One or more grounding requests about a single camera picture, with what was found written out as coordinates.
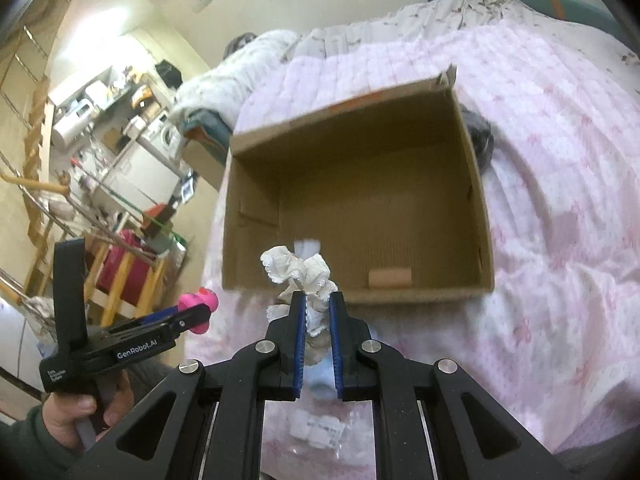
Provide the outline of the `person's left hand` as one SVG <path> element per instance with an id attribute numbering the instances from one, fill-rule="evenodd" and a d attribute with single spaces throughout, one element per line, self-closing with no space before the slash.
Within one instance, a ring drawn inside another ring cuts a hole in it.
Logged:
<path id="1" fill-rule="evenodd" d="M 114 398 L 104 410 L 103 421 L 107 429 L 117 425 L 134 406 L 128 373 L 122 370 L 116 380 Z M 42 406 L 42 420 L 50 436 L 73 452 L 82 450 L 76 429 L 79 419 L 96 412 L 96 399 L 88 394 L 52 393 Z"/>

